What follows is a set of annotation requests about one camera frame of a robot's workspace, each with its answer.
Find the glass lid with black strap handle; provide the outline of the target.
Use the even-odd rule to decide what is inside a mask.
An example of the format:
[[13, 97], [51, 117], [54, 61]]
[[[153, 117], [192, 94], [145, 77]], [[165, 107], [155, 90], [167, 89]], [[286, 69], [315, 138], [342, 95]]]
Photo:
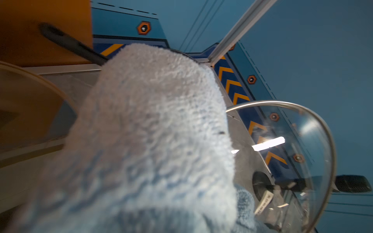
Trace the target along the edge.
[[1, 151], [65, 137], [76, 118], [74, 102], [55, 84], [1, 62]]

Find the light blue cloth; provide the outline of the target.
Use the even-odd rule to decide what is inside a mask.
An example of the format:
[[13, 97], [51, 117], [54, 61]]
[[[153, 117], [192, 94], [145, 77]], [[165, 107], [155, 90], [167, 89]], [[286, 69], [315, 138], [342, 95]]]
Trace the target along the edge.
[[268, 233], [234, 184], [214, 73], [170, 50], [122, 49], [9, 233]]

